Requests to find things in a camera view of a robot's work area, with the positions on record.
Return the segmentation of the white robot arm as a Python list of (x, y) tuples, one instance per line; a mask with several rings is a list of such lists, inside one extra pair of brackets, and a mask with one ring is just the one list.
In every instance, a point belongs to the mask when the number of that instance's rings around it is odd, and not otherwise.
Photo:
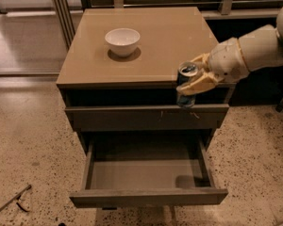
[(283, 66), (283, 8), (276, 27), (267, 24), (246, 35), (218, 43), (209, 53), (195, 57), (198, 72), (176, 90), (191, 96), (214, 89), (219, 83), (235, 83), (262, 68)]

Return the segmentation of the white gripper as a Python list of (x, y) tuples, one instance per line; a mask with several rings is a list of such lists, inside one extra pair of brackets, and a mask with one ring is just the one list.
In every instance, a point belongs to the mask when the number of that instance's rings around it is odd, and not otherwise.
[(239, 40), (236, 38), (217, 44), (210, 53), (201, 54), (192, 59), (191, 62), (199, 70), (208, 72), (210, 69), (212, 73), (203, 73), (196, 80), (190, 79), (176, 88), (179, 94), (186, 96), (214, 89), (218, 82), (235, 83), (249, 75)]

